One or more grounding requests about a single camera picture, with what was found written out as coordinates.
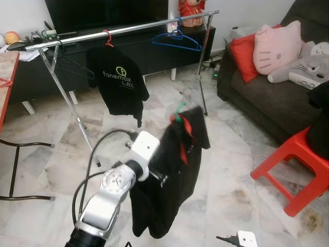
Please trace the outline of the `pink cat face pillow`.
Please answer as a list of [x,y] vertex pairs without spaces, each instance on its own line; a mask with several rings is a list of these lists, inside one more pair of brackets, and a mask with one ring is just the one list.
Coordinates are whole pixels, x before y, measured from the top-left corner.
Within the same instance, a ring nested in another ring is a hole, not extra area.
[[254,35],[254,66],[261,75],[270,75],[298,59],[303,45],[300,21],[280,28],[264,24]]

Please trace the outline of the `red plastic stool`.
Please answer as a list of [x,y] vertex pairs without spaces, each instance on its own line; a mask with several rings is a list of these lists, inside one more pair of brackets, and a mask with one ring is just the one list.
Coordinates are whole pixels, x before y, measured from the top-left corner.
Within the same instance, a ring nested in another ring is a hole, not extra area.
[[[329,160],[320,157],[311,150],[306,141],[308,130],[309,128],[304,129],[287,139],[273,155],[261,162],[250,174],[254,180],[261,177],[268,179],[275,188],[281,191],[282,195],[289,200],[289,204],[284,208],[284,211],[290,217],[296,216],[310,202],[329,189]],[[295,196],[269,174],[270,170],[279,162],[288,162],[291,158],[296,158],[315,174],[314,179]]]

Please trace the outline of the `blue plastic hanger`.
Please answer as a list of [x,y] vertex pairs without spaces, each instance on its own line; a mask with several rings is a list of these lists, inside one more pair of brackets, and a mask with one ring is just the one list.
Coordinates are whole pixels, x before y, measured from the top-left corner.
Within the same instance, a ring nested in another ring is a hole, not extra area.
[[[181,48],[181,49],[185,49],[185,50],[189,50],[189,51],[202,51],[204,49],[204,47],[202,47],[202,45],[200,45],[199,42],[197,42],[195,39],[191,38],[190,36],[185,35],[183,33],[183,31],[179,30],[178,26],[181,25],[181,23],[182,23],[181,17],[176,17],[176,19],[178,21],[178,25],[176,26],[176,28],[174,28],[174,30],[156,35],[151,40],[151,43],[154,45]],[[187,47],[187,46],[181,46],[181,45],[176,45],[176,44],[172,44],[172,43],[158,42],[158,38],[161,38],[161,37],[171,38],[171,39],[178,40],[178,41],[188,40],[190,42],[193,42],[194,46]]]

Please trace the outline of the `red plastic hanger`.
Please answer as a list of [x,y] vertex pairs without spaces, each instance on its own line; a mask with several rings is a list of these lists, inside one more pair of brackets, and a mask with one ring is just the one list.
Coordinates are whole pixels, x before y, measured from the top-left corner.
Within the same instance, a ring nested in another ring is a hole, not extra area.
[[106,40],[106,42],[105,42],[105,46],[108,46],[108,47],[112,47],[113,48],[114,45],[112,44],[112,40],[113,40],[112,34],[108,30],[103,30],[103,32],[106,33],[106,35],[108,37],[108,40]]

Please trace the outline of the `black metal table frame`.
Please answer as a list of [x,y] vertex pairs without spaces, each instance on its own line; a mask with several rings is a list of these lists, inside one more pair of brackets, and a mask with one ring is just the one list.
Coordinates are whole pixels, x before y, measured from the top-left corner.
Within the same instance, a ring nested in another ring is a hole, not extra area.
[[14,188],[15,188],[16,174],[18,170],[19,154],[21,147],[30,147],[30,146],[52,147],[52,144],[48,144],[45,142],[30,142],[25,144],[17,144],[14,142],[5,141],[4,139],[0,139],[0,144],[15,148],[14,162],[12,167],[12,177],[10,180],[9,196],[0,196],[0,201],[26,201],[26,200],[53,201],[55,199],[54,196],[14,196]]

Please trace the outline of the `grey sleeping totoro plush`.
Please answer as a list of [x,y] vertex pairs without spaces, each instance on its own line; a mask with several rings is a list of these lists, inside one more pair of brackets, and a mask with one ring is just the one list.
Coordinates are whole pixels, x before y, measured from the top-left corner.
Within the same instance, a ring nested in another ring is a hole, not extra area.
[[309,41],[303,45],[299,58],[326,55],[328,51],[329,42],[315,43],[313,41]]

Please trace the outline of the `black television console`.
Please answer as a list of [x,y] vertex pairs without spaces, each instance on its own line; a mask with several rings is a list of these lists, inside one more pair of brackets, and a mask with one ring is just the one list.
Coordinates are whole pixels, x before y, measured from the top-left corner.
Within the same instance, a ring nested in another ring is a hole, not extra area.
[[[165,31],[163,27],[160,27],[114,36],[112,44],[118,51],[132,59],[144,75],[199,63],[200,51],[189,50],[190,47],[194,47],[195,42],[207,45],[204,57],[208,59],[216,29],[211,28],[208,40],[205,40],[206,30],[203,27],[182,28],[181,30],[194,41],[179,41],[161,37],[158,38],[157,45],[153,44],[151,42],[153,37]],[[65,91],[88,88],[88,74],[83,69],[87,65],[85,54],[87,50],[101,47],[105,42],[106,39],[87,40],[66,44],[60,48],[56,75]],[[12,105],[46,96],[58,96],[59,94],[58,87],[43,63],[42,57],[38,56],[32,61],[19,63],[8,104]]]

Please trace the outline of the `black shirt with fonemax print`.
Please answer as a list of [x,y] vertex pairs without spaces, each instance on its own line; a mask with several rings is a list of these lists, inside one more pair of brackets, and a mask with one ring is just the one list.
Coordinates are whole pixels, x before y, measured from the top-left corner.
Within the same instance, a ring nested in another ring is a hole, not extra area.
[[94,73],[96,87],[111,115],[131,115],[142,127],[143,102],[150,93],[138,64],[118,48],[94,47],[85,52],[87,68]]

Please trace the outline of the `red cushion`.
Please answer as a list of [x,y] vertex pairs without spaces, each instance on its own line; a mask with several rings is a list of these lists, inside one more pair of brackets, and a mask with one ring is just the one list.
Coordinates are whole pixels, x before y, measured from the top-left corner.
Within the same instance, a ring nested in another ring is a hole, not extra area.
[[258,30],[259,28],[251,27],[238,28],[232,31],[233,40],[230,43],[230,51],[244,80],[244,84],[248,84],[260,75],[253,59],[255,35]]

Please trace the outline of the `silver metal clothes rack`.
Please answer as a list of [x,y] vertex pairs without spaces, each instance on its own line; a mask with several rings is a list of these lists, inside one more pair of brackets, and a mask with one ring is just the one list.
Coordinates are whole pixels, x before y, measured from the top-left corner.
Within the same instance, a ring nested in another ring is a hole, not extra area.
[[175,19],[169,19],[169,20],[163,20],[163,21],[157,21],[155,23],[146,23],[146,24],[139,24],[136,26],[129,26],[124,28],[118,28],[115,30],[109,30],[109,31],[101,31],[96,32],[92,34],[87,34],[84,36],[76,36],[73,38],[63,39],[63,40],[55,40],[51,42],[45,42],[45,43],[38,43],[31,46],[24,47],[25,51],[39,51],[40,56],[42,57],[42,61],[45,64],[47,70],[49,71],[49,74],[51,75],[52,79],[54,80],[54,83],[56,84],[61,96],[63,97],[64,101],[66,102],[70,112],[75,117],[76,122],[78,123],[78,127],[80,131],[82,132],[82,135],[84,136],[85,143],[87,144],[91,157],[96,157],[92,152],[92,144],[90,142],[90,139],[88,137],[88,134],[86,132],[86,125],[84,122],[82,122],[81,117],[78,115],[75,104],[72,103],[72,97],[70,97],[68,91],[63,89],[63,86],[61,85],[57,75],[56,75],[56,64],[59,57],[59,49],[63,45],[69,44],[69,43],[78,43],[78,42],[84,42],[87,40],[93,40],[93,39],[99,39],[102,37],[110,37],[110,36],[116,36],[118,34],[122,33],[128,33],[132,31],[138,31],[138,30],[145,30],[148,28],[153,28],[157,26],[167,25],[169,23],[182,23],[184,20],[188,19],[194,19],[194,18],[207,18],[205,22],[205,37],[204,37],[204,44],[202,45],[202,49],[200,50],[200,57],[199,57],[199,69],[196,73],[197,77],[200,77],[200,68],[202,67],[202,63],[204,61],[204,55],[205,51],[207,49],[208,39],[210,36],[210,28],[212,23],[212,18],[214,15],[217,15],[220,13],[220,10],[211,10],[209,12],[204,12],[200,14],[190,15],[190,16],[184,16],[180,18]]

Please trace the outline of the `grey open-eyed totoro plush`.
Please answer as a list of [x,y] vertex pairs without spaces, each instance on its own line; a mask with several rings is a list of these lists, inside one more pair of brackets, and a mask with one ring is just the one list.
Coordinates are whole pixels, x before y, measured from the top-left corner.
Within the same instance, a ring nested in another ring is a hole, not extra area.
[[270,83],[289,80],[306,89],[315,89],[318,85],[329,81],[329,55],[302,57],[275,69],[267,76],[267,79]]

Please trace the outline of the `black shirt with red collar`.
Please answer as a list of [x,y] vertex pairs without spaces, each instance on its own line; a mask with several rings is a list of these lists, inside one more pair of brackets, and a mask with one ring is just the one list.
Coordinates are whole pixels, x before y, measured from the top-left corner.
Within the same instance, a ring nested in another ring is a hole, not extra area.
[[171,122],[155,151],[171,155],[171,175],[165,183],[160,183],[150,174],[130,190],[132,231],[136,237],[140,237],[146,229],[155,239],[169,232],[182,203],[194,193],[202,150],[211,147],[204,109],[196,106],[179,114],[183,123]]

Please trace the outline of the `red laughing buddha statue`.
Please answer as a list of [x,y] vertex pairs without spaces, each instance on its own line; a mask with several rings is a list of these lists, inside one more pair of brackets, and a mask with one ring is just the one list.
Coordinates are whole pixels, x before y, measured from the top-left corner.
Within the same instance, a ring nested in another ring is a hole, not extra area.
[[[178,0],[179,16],[201,14],[205,9],[206,0]],[[183,20],[184,27],[197,27],[204,24],[204,18],[192,18]]]

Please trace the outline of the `dark grey fabric sofa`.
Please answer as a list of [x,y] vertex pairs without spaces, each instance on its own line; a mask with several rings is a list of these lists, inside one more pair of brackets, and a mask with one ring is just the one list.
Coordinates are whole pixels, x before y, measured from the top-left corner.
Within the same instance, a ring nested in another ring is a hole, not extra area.
[[[301,23],[302,40],[324,42],[329,30],[329,0],[294,0],[278,24],[286,26],[293,21]],[[230,48],[224,52],[217,80],[220,99],[243,111],[280,142],[319,120],[321,110],[310,104],[308,89],[289,81],[272,84],[265,75],[245,82],[237,57]]]

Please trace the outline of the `black flat television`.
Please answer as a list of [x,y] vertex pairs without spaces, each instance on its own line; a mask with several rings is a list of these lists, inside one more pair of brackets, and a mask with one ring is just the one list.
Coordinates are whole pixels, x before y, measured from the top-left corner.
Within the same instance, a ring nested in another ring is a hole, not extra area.
[[169,12],[169,0],[44,1],[58,33],[154,23]]

